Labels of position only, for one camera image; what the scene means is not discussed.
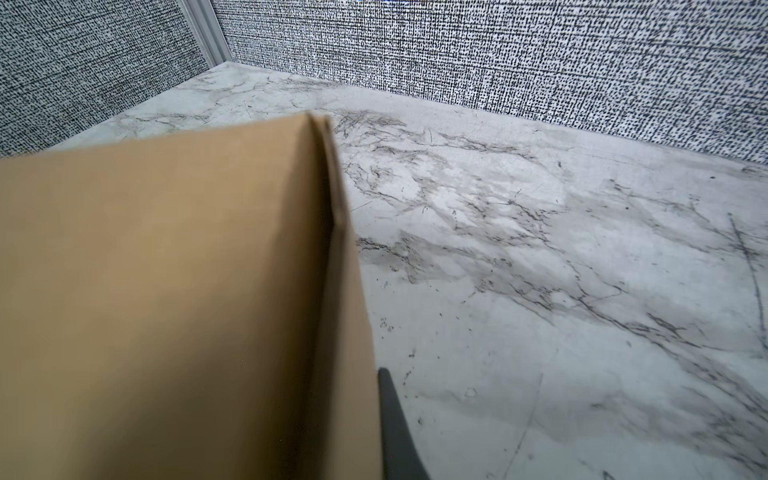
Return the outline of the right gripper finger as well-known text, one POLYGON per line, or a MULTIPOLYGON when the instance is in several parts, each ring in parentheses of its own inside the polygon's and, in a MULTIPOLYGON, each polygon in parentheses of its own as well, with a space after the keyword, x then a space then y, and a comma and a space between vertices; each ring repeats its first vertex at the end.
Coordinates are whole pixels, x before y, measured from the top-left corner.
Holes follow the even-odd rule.
POLYGON ((384 478, 387 480, 429 480, 405 418, 391 373, 377 372, 384 478))

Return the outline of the brown cardboard box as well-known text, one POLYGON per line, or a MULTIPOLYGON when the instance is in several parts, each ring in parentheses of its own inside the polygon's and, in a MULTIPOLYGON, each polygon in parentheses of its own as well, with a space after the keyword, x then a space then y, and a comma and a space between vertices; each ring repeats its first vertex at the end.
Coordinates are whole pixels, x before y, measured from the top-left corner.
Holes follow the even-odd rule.
POLYGON ((327 118, 2 161, 3 478, 383 473, 327 118))

